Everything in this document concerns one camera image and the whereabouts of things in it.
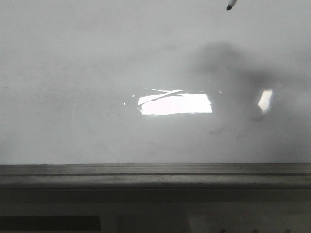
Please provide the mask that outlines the black white whiteboard marker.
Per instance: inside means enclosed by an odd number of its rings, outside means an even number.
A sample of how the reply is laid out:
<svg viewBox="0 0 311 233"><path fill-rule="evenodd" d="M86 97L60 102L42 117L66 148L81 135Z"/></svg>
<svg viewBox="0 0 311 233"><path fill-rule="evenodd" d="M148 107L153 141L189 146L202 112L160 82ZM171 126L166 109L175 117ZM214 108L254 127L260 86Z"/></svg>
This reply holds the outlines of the black white whiteboard marker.
<svg viewBox="0 0 311 233"><path fill-rule="evenodd" d="M226 10L227 11L230 11L234 6L235 4L237 3L238 0L229 0L228 4L227 4L227 7L226 7Z"/></svg>

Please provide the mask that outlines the white whiteboard with metal frame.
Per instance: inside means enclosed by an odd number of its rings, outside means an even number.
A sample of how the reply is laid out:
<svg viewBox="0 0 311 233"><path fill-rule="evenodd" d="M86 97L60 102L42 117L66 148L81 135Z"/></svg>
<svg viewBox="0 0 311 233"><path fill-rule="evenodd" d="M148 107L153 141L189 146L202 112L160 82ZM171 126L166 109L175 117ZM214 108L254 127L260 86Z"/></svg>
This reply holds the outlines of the white whiteboard with metal frame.
<svg viewBox="0 0 311 233"><path fill-rule="evenodd" d="M1 1L1 189L309 189L311 3L229 4Z"/></svg>

